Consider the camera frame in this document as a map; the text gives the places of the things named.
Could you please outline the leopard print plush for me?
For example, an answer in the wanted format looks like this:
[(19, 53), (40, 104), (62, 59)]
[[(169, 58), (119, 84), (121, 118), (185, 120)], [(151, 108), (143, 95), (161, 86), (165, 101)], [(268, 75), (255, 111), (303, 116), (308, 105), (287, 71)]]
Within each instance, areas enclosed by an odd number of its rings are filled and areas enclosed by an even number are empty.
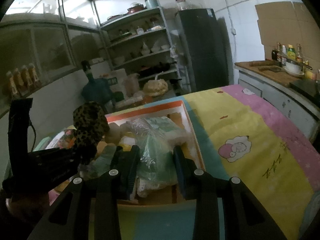
[(97, 153), (97, 145), (110, 130), (103, 108), (97, 102), (86, 102), (73, 112), (75, 141), (72, 148), (87, 165)]

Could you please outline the green plastic bagged cloth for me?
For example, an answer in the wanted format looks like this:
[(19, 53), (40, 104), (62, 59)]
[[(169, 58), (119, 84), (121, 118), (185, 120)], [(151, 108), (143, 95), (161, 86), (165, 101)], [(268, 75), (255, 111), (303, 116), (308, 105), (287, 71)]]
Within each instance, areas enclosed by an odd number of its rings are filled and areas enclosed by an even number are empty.
[(166, 116), (136, 118), (125, 123), (140, 148), (137, 194), (141, 198), (177, 184), (173, 149), (188, 140), (184, 129)]

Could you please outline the pale green towel pack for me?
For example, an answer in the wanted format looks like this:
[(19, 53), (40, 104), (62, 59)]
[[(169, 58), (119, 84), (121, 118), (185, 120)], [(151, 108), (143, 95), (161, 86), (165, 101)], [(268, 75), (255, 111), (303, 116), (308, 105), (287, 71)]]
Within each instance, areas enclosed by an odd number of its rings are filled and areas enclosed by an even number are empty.
[(116, 148), (115, 145), (107, 145), (101, 154), (88, 165), (80, 165), (78, 168), (80, 177), (84, 178), (84, 180), (99, 178), (105, 172), (109, 171)]

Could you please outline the green tissue box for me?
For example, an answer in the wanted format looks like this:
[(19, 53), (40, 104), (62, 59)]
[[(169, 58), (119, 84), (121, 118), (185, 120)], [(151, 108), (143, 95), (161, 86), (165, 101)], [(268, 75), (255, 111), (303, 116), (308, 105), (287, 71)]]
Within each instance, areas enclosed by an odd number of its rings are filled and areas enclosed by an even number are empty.
[(41, 151), (41, 150), (45, 150), (46, 147), (48, 146), (48, 144), (51, 142), (51, 137), (45, 137), (43, 138), (38, 145), (33, 149), (34, 151)]

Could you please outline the floral tissue pack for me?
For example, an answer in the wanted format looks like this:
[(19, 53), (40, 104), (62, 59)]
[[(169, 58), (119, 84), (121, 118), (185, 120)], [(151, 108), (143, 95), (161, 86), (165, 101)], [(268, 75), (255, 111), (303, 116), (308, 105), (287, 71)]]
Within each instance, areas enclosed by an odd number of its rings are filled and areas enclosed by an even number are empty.
[(61, 132), (59, 132), (47, 145), (46, 149), (51, 149), (51, 148), (70, 148), (74, 141), (75, 141), (75, 136), (74, 136), (74, 131), (75, 129), (65, 129)]

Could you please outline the orange rimmed cardboard tray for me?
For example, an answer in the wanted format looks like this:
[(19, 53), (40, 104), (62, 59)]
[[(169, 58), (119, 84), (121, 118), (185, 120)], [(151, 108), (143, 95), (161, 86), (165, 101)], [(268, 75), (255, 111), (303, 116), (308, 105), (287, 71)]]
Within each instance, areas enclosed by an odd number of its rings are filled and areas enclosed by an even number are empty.
[(89, 165), (78, 168), (85, 180), (101, 176), (111, 167), (116, 146), (129, 151), (140, 147), (140, 162), (133, 192), (120, 204), (155, 206), (184, 201), (179, 192), (171, 158), (179, 145), (184, 156), (204, 169), (193, 124), (182, 100), (107, 115), (109, 133), (97, 145), (97, 154)]

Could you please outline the orange drink bottles row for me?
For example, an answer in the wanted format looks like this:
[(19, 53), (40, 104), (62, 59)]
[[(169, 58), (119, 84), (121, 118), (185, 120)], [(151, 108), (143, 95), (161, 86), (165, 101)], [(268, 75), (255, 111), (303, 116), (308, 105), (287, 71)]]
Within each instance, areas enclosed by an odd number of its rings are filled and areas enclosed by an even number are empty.
[(20, 69), (6, 73), (6, 92), (11, 99), (23, 98), (26, 95), (42, 87), (41, 80), (37, 74), (35, 64), (23, 65)]

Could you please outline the metal shelf rack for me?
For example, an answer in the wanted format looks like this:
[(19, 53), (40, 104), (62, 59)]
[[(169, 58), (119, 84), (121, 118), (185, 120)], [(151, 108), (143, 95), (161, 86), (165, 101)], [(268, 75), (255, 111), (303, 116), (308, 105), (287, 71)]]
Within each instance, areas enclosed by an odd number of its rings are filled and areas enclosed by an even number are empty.
[(178, 95), (190, 92), (179, 39), (162, 7), (111, 16), (100, 27), (114, 70), (136, 74), (140, 87), (159, 78)]

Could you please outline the kitchen counter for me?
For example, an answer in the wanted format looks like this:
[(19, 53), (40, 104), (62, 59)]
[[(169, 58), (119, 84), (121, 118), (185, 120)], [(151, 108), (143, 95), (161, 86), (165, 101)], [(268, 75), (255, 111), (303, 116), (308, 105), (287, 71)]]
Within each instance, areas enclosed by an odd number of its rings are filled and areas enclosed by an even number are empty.
[(276, 107), (310, 142), (314, 142), (319, 133), (319, 107), (290, 88), (295, 77), (286, 72), (260, 71), (249, 62), (235, 63), (234, 71), (238, 73), (236, 83)]

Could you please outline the white bowl on counter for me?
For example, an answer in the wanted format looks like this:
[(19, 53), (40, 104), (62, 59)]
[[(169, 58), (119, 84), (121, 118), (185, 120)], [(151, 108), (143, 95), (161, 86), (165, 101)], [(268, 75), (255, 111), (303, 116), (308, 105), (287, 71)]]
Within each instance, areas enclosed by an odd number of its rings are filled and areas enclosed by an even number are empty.
[(301, 66), (298, 64), (287, 62), (287, 63), (285, 63), (285, 66), (283, 68), (284, 68), (285, 72), (287, 72), (287, 74), (289, 74), (291, 76), (294, 76), (294, 77), (303, 77), (304, 76), (304, 72), (303, 72)]

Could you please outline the dark refrigerator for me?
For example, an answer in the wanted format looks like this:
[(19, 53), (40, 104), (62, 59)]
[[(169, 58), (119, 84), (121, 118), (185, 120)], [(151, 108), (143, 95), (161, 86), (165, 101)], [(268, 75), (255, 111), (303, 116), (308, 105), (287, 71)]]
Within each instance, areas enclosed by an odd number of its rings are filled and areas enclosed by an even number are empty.
[(223, 38), (213, 9), (178, 11), (175, 23), (192, 92), (229, 84)]

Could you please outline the teal pot on shelf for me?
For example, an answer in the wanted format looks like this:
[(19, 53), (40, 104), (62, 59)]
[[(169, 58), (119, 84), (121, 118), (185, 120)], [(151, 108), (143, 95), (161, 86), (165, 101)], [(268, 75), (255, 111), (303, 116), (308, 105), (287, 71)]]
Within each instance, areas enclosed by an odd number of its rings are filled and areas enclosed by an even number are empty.
[(153, 9), (159, 7), (157, 0), (145, 0), (145, 5), (147, 9)]

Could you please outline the yellow green bottle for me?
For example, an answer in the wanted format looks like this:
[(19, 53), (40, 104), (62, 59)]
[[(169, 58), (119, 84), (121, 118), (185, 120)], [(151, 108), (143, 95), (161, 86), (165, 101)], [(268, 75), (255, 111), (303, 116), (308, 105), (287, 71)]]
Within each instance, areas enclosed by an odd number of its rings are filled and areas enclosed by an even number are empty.
[(287, 50), (287, 57), (291, 60), (296, 59), (296, 51), (293, 45), (289, 44), (288, 45), (288, 50)]

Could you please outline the glass jar on fridge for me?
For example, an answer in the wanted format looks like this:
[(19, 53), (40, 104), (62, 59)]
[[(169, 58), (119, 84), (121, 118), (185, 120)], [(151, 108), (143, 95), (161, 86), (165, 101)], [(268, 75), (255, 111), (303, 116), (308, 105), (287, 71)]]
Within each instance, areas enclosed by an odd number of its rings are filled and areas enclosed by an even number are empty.
[(186, 2), (186, 0), (175, 0), (175, 1), (179, 11), (189, 9), (189, 4)]

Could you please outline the cardboard on wall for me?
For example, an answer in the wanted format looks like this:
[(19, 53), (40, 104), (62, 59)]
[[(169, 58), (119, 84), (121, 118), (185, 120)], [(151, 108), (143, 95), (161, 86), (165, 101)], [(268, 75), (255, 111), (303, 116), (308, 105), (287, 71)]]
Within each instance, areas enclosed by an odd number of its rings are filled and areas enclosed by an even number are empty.
[(302, 46), (302, 55), (313, 68), (319, 67), (319, 26), (303, 3), (272, 2), (257, 4), (258, 27), (265, 58), (277, 43), (297, 48)]

